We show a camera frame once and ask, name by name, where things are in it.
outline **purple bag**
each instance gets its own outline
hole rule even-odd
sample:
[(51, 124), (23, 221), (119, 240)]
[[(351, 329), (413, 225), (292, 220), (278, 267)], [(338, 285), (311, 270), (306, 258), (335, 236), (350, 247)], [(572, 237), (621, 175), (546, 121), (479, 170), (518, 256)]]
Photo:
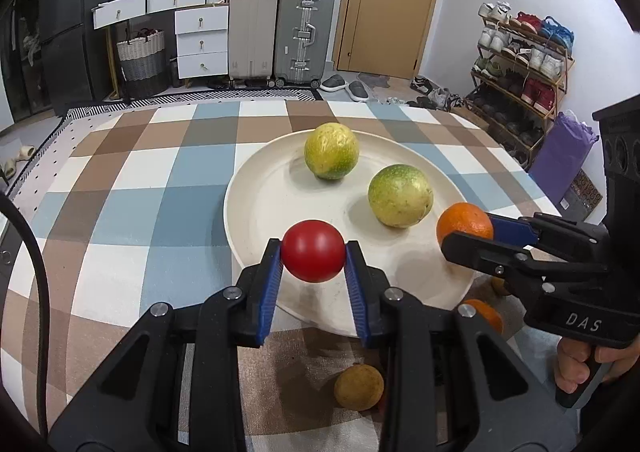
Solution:
[(578, 122), (573, 113), (558, 114), (529, 169), (530, 177), (551, 203), (556, 205), (562, 200), (599, 138), (588, 125)]

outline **yellow-green fruit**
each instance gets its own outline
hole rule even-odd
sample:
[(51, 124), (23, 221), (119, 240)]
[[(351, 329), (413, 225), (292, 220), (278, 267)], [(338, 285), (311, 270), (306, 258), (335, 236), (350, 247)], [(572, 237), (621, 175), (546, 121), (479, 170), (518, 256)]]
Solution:
[(358, 162), (360, 146), (346, 125), (329, 122), (316, 127), (305, 143), (305, 163), (323, 179), (340, 179)]
[(334, 385), (335, 400), (349, 410), (368, 410), (380, 401), (385, 381), (376, 368), (356, 364), (345, 369)]
[(369, 205), (381, 223), (407, 228), (433, 207), (433, 190), (422, 171), (410, 165), (385, 167), (369, 184)]

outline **checkered tablecloth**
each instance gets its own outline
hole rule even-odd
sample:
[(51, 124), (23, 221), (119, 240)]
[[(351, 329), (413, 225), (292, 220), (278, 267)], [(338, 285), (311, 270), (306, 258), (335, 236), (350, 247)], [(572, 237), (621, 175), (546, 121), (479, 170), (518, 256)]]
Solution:
[[(89, 134), (31, 220), (50, 284), (50, 423), (150, 305), (197, 304), (229, 285), (226, 185), (276, 137), (341, 122), (424, 155), (469, 202), (489, 212), (556, 213), (505, 150), (450, 113), (275, 100), (161, 106), (89, 121)], [(34, 425), (37, 311), (33, 267), (23, 247), (6, 298), (1, 366), (4, 385)], [(335, 375), (363, 360), (373, 357), (356, 340), (306, 327), (277, 309), (265, 347), (239, 350), (250, 447), (375, 450), (376, 413), (338, 408), (332, 397)]]

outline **white plate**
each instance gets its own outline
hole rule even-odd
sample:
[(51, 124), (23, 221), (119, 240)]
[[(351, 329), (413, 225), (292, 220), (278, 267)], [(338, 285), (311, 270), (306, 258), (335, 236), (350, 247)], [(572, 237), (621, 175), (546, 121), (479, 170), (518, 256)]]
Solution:
[[(305, 164), (304, 145), (310, 132), (271, 141), (247, 159), (229, 182), (225, 231), (239, 268), (259, 263), (267, 241), (282, 239), (293, 224), (320, 219), (336, 227), (345, 242), (356, 239), (367, 264), (384, 270), (392, 285), (427, 305), (455, 307), (471, 286), (474, 272), (444, 259), (436, 241), (436, 223), (444, 209), (464, 201), (456, 185), (418, 153), (358, 131), (360, 159), (353, 171), (340, 181), (318, 179)], [(371, 179), (393, 163), (417, 167), (433, 187), (433, 209), (408, 229), (384, 226), (367, 200)], [(326, 283), (309, 284), (285, 269), (277, 304), (322, 330), (356, 336), (343, 272)]]

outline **human hand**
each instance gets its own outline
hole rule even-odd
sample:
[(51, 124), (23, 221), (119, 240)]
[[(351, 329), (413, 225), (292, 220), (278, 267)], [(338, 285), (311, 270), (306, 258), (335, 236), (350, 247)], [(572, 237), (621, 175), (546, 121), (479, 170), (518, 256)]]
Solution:
[[(583, 384), (589, 378), (589, 368), (584, 363), (591, 354), (591, 346), (585, 342), (579, 342), (563, 337), (558, 342), (558, 360), (554, 366), (556, 385), (571, 394), (578, 384)], [(595, 360), (600, 364), (613, 362), (609, 372), (602, 379), (609, 382), (622, 376), (638, 360), (640, 356), (640, 335), (626, 349), (612, 349), (598, 346)]]

